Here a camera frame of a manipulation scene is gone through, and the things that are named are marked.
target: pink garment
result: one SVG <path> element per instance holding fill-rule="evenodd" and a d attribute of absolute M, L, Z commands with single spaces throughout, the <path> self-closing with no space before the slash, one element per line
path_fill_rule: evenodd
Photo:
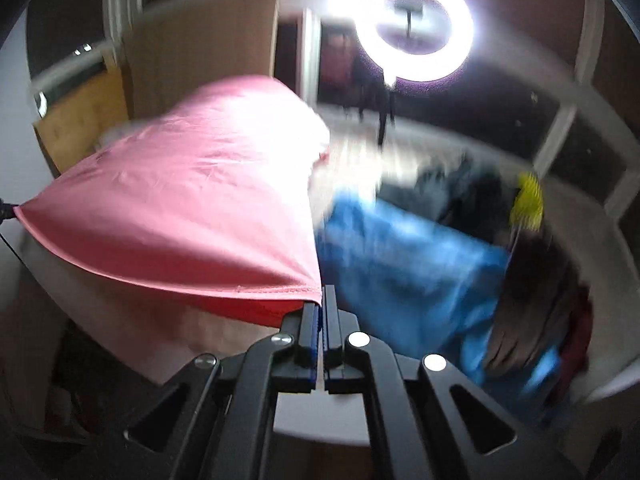
<path fill-rule="evenodd" d="M 327 144 L 326 125 L 281 83 L 227 79 L 82 160 L 16 214 L 85 270 L 279 326 L 321 298 L 307 184 Z"/>

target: blue garment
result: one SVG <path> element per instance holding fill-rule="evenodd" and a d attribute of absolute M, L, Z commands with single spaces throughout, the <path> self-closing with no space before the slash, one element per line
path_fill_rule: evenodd
<path fill-rule="evenodd" d="M 529 424 L 559 367 L 556 348 L 516 374 L 482 368 L 508 253 L 385 202 L 340 194 L 316 234 L 322 282 L 365 332 L 413 358 L 444 355 Z"/>

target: wooden panel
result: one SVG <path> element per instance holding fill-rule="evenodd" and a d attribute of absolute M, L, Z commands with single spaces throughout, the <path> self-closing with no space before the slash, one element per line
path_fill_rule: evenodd
<path fill-rule="evenodd" d="M 199 0 L 151 13 L 125 36 L 133 118 L 164 113 L 199 86 L 273 75 L 277 0 Z"/>
<path fill-rule="evenodd" d="M 46 155 L 63 173 L 94 152 L 101 134 L 127 120 L 122 73 L 112 68 L 53 105 L 34 127 Z"/>

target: triangular cutout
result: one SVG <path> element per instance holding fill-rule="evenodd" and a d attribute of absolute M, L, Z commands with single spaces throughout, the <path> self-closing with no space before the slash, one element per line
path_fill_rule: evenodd
<path fill-rule="evenodd" d="M 180 384 L 151 412 L 125 431 L 125 437 L 151 451 L 164 451 L 188 397 L 189 386 Z"/>
<path fill-rule="evenodd" d="M 456 384 L 450 392 L 478 453 L 491 453 L 515 439 L 515 431 L 462 386 Z"/>

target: white wall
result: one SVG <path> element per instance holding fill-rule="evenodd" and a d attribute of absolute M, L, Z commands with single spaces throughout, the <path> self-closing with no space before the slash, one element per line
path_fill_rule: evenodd
<path fill-rule="evenodd" d="M 24 12 L 0 49 L 0 198 L 21 203 L 52 181 L 31 123 Z M 25 252 L 26 233 L 17 220 L 0 226 L 14 249 Z M 0 365 L 17 420 L 39 428 L 49 373 L 66 316 L 33 276 L 0 242 Z"/>

